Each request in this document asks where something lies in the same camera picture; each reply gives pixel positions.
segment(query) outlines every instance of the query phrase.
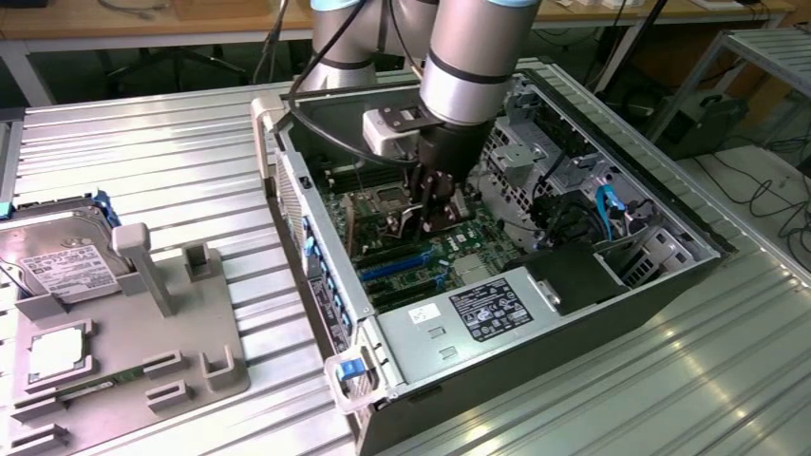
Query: warning label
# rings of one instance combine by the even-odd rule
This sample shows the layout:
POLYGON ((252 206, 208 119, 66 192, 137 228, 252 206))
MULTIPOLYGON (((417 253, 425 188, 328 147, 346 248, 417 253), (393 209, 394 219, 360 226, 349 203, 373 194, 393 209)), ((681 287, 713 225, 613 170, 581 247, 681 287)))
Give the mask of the warning label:
POLYGON ((69 296, 114 283, 94 245, 19 260, 47 293, 69 296))
POLYGON ((452 295, 450 303, 477 342, 532 321, 532 315, 504 278, 452 295))

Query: wooden table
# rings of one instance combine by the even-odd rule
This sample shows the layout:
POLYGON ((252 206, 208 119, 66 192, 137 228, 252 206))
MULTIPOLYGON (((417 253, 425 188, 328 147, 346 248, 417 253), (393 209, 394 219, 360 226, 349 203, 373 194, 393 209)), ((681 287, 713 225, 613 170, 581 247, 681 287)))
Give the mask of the wooden table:
MULTIPOLYGON (((137 1, 145 6, 154 4, 154 0, 137 1)), ((0 57, 30 106, 50 105, 53 99, 46 86, 27 61, 30 53, 261 42, 277 12, 278 2, 269 1, 273 7, 268 16, 204 21, 179 21, 170 9, 155 11, 153 20, 146 21, 131 14, 103 9, 94 0, 50 0, 45 9, 0 10, 0 34, 5 37, 0 41, 0 57)), ((766 27, 773 27, 793 7, 782 0, 764 1, 770 10, 766 27)), ((618 20, 617 11, 602 6, 585 7, 574 3, 564 8, 548 0, 541 3, 533 25, 536 29, 608 27, 614 21, 620 26, 629 26, 597 88, 604 86, 616 71, 653 2, 654 0, 646 0, 642 7, 624 9, 618 20)), ((765 19, 766 17, 752 18, 745 8, 709 11, 690 0, 670 0, 656 24, 765 19)), ((312 23, 309 0, 290 0, 281 40, 310 38, 312 23)))

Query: motherboard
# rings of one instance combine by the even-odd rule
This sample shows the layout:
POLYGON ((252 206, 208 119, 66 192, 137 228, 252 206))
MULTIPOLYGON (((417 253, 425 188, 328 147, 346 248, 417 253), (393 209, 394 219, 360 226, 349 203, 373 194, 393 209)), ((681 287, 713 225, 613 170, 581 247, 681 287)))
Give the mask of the motherboard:
POLYGON ((410 207, 398 183, 326 193, 324 202, 380 313, 496 275, 521 255, 504 234, 502 221, 473 198, 466 198, 468 220, 421 237, 397 236, 392 230, 392 214, 402 220, 401 213, 410 207))

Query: metal table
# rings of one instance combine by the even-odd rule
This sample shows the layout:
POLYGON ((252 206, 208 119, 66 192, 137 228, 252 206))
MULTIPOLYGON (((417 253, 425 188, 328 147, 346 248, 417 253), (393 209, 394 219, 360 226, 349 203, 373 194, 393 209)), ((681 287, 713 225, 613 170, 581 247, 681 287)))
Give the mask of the metal table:
POLYGON ((646 137, 656 141, 681 103, 696 90, 706 70, 726 49, 811 98, 811 32, 797 28, 729 30, 716 36, 668 105, 650 123, 646 137))
MULTIPOLYGON (((577 82, 556 66, 530 66, 740 253, 637 331, 386 453, 806 454, 811 276, 577 82)), ((99 185, 123 220, 155 230, 155 257, 196 239, 220 249, 248 356, 244 394, 85 454, 353 453, 258 195, 253 90, 37 108, 13 126, 17 201, 99 185)), ((7 288, 0 303, 5 359, 15 318, 7 288)))

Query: sticker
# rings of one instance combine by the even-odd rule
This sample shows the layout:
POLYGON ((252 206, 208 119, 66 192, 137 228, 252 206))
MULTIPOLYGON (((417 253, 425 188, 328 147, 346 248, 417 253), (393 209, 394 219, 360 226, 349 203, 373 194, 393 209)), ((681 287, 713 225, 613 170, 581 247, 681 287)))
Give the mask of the sticker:
POLYGON ((86 396, 91 392, 105 390, 106 388, 111 388, 113 386, 114 386, 114 383, 107 380, 106 382, 101 382, 98 385, 93 385, 93 386, 79 389, 74 392, 69 392, 67 394, 59 395, 59 401, 69 401, 70 399, 75 399, 77 397, 86 396))
POLYGON ((532 321, 505 278, 454 294, 449 299, 476 342, 484 342, 532 321))
POLYGON ((69 296, 114 284, 114 275, 94 245, 19 260, 54 296, 69 296))
POLYGON ((49 332, 30 343, 27 372, 43 378, 73 371, 82 357, 82 331, 65 328, 49 332))
POLYGON ((429 320, 430 318, 436 318, 440 316, 440 309, 436 307, 436 304, 425 304, 424 306, 417 307, 408 311, 408 316, 410 316, 410 321, 421 323, 422 321, 429 320))

